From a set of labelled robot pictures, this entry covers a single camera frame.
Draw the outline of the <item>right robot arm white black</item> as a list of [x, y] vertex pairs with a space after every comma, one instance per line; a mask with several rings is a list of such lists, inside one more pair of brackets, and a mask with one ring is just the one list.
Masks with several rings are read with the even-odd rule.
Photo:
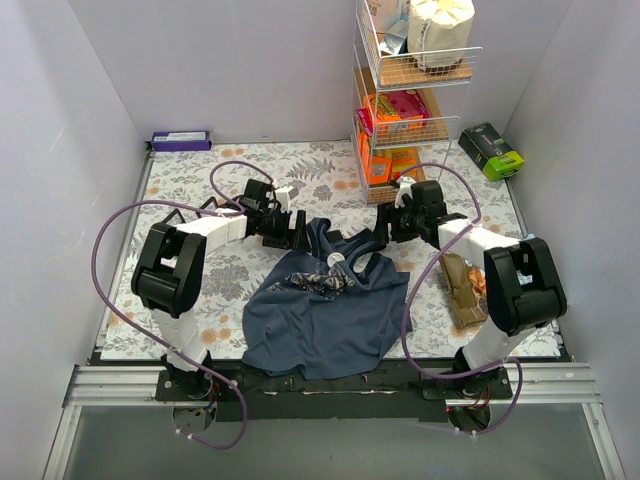
[[475, 397], [496, 379], [513, 350], [567, 311], [567, 300], [548, 244], [494, 233], [450, 213], [440, 185], [403, 177], [392, 202], [378, 205], [375, 238], [383, 243], [421, 239], [440, 256], [452, 253], [485, 274], [488, 317], [461, 347], [450, 370], [419, 367], [414, 387]]

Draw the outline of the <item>navy blue printed t-shirt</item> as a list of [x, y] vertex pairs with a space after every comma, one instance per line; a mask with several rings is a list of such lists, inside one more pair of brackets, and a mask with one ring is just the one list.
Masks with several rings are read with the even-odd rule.
[[[242, 361], [307, 380], [366, 373], [400, 336], [410, 275], [368, 229], [344, 238], [315, 218], [307, 232], [311, 251], [288, 252], [245, 304]], [[329, 267], [332, 252], [345, 260]]]

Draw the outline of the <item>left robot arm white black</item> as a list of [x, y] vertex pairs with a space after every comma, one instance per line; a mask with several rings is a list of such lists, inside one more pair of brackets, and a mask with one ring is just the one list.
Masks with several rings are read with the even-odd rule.
[[200, 367], [210, 359], [200, 338], [194, 306], [200, 296], [206, 256], [229, 243], [257, 235], [270, 248], [310, 252], [306, 212], [290, 224], [293, 186], [247, 181], [235, 202], [180, 224], [152, 225], [134, 270], [131, 288], [151, 311], [168, 344], [162, 362], [169, 381], [188, 398], [200, 400], [212, 390], [211, 373]]

